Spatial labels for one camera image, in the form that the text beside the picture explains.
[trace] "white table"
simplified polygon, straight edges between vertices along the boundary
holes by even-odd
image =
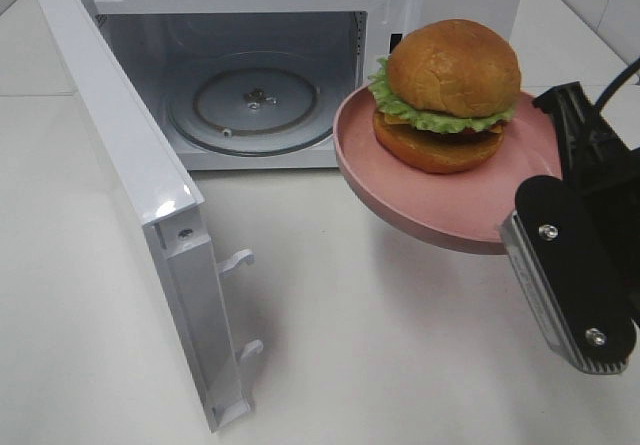
[[[623,68],[559,0],[523,0],[512,43],[532,93],[579,80],[595,96]],[[637,442],[637,360],[576,372],[506,257],[398,232],[336,170],[194,175],[218,256],[256,254],[225,283],[234,338],[265,343],[255,411],[211,435],[33,0],[0,16],[0,63],[0,443]],[[638,88],[607,110],[633,145]]]

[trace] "white microwave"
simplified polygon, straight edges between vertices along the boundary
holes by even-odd
[[[519,0],[39,0],[96,153],[163,285],[212,430],[249,410],[188,170],[335,167],[334,114],[405,34]]]

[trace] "black cable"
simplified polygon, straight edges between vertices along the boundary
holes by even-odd
[[[620,74],[613,79],[613,81],[607,85],[607,88],[604,89],[596,103],[594,104],[591,111],[587,114],[587,117],[584,121],[584,127],[582,128],[580,135],[578,136],[578,142],[576,144],[576,159],[573,168],[573,183],[576,191],[579,191],[581,188],[581,178],[582,178],[582,169],[584,166],[584,155],[587,150],[587,144],[589,143],[589,138],[591,137],[591,132],[594,129],[594,124],[598,117],[600,116],[600,112],[607,104],[609,99],[618,91],[618,89],[625,84],[629,78],[635,73],[640,71],[640,57],[636,59],[631,65],[625,68]]]

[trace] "open microwave door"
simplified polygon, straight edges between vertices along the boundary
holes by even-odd
[[[251,259],[216,263],[202,195],[113,56],[81,0],[39,0],[90,117],[98,158],[116,177],[144,236],[212,431],[249,411],[220,275]]]

